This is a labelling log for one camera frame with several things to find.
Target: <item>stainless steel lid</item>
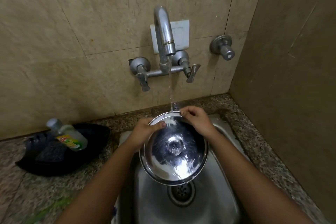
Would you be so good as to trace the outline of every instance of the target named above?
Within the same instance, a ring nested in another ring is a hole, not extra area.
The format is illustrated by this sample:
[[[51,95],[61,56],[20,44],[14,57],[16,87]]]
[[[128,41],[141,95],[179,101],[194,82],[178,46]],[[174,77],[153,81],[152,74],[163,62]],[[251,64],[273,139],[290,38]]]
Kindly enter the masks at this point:
[[[204,167],[209,146],[180,112],[157,116],[150,125],[165,121],[165,128],[152,134],[139,151],[149,176],[165,185],[180,185],[194,179]]]

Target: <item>person's left hand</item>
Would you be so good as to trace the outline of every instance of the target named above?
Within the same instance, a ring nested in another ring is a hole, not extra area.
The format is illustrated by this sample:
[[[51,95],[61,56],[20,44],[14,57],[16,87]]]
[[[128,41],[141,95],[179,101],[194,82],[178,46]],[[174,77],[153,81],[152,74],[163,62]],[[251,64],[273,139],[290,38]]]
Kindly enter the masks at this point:
[[[129,135],[127,142],[134,147],[135,152],[140,150],[141,146],[149,139],[149,137],[157,130],[166,126],[164,121],[155,125],[149,125],[153,118],[141,118],[135,125],[132,133]]]

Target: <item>person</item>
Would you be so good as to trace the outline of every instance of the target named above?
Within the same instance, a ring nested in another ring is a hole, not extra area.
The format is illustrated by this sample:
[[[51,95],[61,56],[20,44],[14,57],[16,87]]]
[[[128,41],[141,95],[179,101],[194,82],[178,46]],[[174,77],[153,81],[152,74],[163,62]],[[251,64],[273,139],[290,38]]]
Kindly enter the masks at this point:
[[[227,179],[253,223],[313,223],[294,201],[217,131],[202,108],[187,106],[180,111],[212,146]],[[111,221],[114,204],[126,179],[133,155],[153,132],[166,125],[164,122],[149,125],[151,120],[152,118],[139,120],[128,139],[65,208],[56,224],[106,224]]]

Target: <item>sink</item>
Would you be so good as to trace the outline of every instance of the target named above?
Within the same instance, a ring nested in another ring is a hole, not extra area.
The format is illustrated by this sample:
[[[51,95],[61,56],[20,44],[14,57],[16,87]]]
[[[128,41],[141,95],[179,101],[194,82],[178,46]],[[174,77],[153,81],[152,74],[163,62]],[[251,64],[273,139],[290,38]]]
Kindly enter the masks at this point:
[[[217,114],[209,117],[215,127],[243,153],[229,124]],[[123,133],[120,143],[130,133]],[[200,174],[190,183],[180,186],[166,186],[154,181],[142,168],[139,155],[134,155],[117,200],[116,221],[120,224],[235,224],[240,218],[237,199],[211,149]]]

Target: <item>drain strainer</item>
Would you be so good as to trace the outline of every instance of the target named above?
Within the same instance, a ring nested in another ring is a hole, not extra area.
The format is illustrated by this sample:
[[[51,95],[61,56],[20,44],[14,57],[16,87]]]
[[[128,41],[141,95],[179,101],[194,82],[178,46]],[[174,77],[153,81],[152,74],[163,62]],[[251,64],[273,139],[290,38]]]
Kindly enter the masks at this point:
[[[179,207],[189,206],[196,196],[196,189],[193,181],[178,186],[167,186],[167,192],[169,199],[174,205]]]

